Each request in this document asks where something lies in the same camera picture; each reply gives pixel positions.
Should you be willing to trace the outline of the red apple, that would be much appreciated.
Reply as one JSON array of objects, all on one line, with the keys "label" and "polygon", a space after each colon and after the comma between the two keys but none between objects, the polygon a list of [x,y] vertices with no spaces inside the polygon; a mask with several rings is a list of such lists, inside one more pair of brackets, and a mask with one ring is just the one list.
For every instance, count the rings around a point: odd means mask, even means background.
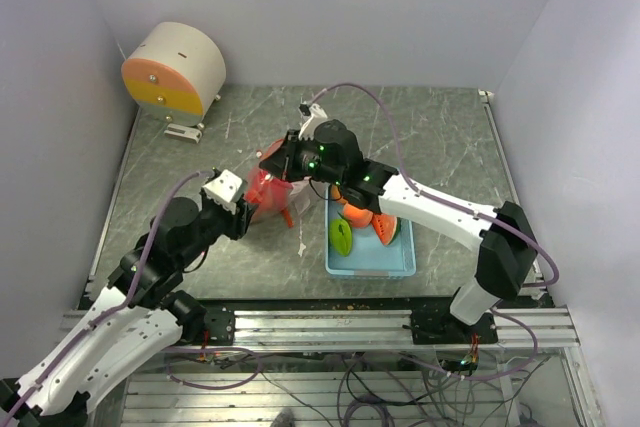
[{"label": "red apple", "polygon": [[245,195],[245,199],[255,207],[251,222],[259,223],[279,215],[291,227],[293,221],[288,205],[292,190],[291,183],[257,169],[250,177],[249,189]]}]

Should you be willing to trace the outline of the watermelon slice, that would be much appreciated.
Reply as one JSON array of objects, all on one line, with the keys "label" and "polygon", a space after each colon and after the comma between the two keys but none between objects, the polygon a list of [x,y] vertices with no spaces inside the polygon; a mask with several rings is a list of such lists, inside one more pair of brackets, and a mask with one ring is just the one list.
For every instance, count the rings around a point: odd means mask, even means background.
[{"label": "watermelon slice", "polygon": [[400,230],[400,221],[393,215],[374,214],[371,219],[371,226],[381,244],[389,246]]}]

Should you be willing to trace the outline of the clear zip top bag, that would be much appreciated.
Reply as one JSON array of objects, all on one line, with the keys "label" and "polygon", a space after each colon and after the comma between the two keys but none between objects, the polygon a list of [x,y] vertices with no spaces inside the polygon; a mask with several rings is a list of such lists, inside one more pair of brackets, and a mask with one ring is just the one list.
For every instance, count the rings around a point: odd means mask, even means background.
[{"label": "clear zip top bag", "polygon": [[292,212],[302,214],[311,204],[311,187],[306,181],[283,181],[259,165],[251,169],[247,183],[244,198],[254,208],[251,224],[281,218],[293,228]]}]

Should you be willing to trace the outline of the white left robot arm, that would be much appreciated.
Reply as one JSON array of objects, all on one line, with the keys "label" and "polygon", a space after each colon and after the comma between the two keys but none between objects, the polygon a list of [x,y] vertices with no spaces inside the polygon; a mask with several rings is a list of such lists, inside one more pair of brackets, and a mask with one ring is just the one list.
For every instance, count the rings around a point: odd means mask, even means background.
[{"label": "white left robot arm", "polygon": [[168,201],[54,350],[21,377],[2,380],[8,419],[21,426],[81,426],[155,354],[206,338],[206,308],[179,286],[219,238],[241,239],[254,211],[244,199],[231,207],[207,197]]}]

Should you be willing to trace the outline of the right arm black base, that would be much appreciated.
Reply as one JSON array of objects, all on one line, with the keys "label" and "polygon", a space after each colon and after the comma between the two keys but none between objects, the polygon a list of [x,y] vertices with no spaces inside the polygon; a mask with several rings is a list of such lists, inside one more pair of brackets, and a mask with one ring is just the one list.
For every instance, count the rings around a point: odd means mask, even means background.
[{"label": "right arm black base", "polygon": [[471,345],[473,340],[481,345],[498,342],[494,317],[490,313],[484,313],[477,323],[468,326],[448,312],[416,310],[403,328],[411,333],[415,345]]}]

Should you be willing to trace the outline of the round beige drawer box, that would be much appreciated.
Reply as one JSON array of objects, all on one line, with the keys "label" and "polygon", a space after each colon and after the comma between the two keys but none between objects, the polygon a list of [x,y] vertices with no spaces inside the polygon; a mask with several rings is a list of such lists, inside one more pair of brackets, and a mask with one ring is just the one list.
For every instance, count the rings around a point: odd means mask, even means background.
[{"label": "round beige drawer box", "polygon": [[121,66],[125,87],[143,110],[185,127],[203,122],[226,74],[222,53],[209,36],[170,21],[156,25]]}]

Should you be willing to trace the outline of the orange fruit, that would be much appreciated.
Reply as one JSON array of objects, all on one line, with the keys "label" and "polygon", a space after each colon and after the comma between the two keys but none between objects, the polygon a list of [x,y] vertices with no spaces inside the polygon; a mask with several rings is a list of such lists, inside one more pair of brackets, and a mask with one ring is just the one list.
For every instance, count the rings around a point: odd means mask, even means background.
[{"label": "orange fruit", "polygon": [[355,207],[352,204],[343,205],[342,217],[356,229],[366,228],[372,221],[373,213],[367,209]]}]

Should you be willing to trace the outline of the aluminium rail frame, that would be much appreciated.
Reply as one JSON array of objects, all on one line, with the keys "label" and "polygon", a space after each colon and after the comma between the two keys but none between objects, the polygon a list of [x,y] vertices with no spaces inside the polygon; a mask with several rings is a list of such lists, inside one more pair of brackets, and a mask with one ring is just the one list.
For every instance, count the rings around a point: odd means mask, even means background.
[{"label": "aluminium rail frame", "polygon": [[[420,344],[407,328],[408,310],[237,311],[229,331],[213,335],[208,346],[225,340],[253,351],[462,350],[469,340]],[[492,350],[578,347],[580,340],[566,308],[500,309],[482,346]]]}]

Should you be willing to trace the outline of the white corner clip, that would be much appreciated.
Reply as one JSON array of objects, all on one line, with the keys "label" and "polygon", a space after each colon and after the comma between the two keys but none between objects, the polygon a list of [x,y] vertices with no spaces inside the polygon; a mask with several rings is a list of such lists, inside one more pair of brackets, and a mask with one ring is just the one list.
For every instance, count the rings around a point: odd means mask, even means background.
[{"label": "white corner clip", "polygon": [[491,91],[479,89],[478,94],[484,104],[490,105],[494,101],[495,94]]}]

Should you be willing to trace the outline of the blue plastic basket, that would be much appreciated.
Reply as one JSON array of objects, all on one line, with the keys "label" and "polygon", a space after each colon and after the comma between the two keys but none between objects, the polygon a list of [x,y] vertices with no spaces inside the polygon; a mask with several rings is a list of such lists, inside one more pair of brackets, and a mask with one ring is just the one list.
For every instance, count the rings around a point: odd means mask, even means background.
[{"label": "blue plastic basket", "polygon": [[353,247],[348,256],[340,256],[329,242],[328,231],[332,220],[344,219],[343,204],[337,200],[334,187],[327,187],[325,194],[325,269],[329,275],[336,278],[406,278],[416,273],[413,225],[406,219],[398,218],[400,230],[389,246],[381,244],[371,223],[364,229],[350,225]]}]

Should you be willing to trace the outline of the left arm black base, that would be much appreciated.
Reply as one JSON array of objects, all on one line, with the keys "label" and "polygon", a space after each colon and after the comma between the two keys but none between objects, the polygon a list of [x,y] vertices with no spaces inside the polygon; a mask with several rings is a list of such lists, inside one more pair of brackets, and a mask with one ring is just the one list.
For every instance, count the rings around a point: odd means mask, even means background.
[{"label": "left arm black base", "polygon": [[201,301],[185,291],[170,294],[162,308],[182,329],[178,345],[230,346],[235,337],[235,315],[217,302]]}]

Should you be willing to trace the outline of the small white bracket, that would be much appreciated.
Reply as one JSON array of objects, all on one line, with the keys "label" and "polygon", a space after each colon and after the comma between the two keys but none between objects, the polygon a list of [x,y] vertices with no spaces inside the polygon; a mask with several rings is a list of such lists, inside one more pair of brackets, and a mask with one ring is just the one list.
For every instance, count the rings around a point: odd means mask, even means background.
[{"label": "small white bracket", "polygon": [[196,127],[186,127],[175,123],[170,123],[164,130],[164,135],[181,141],[198,144],[202,138],[202,132]]}]

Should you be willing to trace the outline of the green fruit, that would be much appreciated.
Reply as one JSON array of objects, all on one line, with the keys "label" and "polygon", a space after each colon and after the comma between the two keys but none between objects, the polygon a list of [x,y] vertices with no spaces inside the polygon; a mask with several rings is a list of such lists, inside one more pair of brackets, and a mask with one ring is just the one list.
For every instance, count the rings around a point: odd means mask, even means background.
[{"label": "green fruit", "polygon": [[353,235],[350,224],[337,218],[330,222],[328,231],[329,242],[334,250],[343,257],[351,253],[353,247]]}]

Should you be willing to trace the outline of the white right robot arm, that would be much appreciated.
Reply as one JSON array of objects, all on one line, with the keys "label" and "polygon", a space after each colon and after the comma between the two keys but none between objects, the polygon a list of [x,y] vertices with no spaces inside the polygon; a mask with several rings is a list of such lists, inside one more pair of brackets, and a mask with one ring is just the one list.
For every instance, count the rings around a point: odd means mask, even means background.
[{"label": "white right robot arm", "polygon": [[260,166],[283,181],[335,186],[360,209],[417,223],[475,253],[474,275],[456,291],[440,320],[442,334],[455,343],[471,336],[490,308],[517,297],[537,257],[520,206],[505,202],[494,208],[423,186],[395,167],[366,158],[356,135],[338,120],[324,121],[313,131],[288,131]]}]

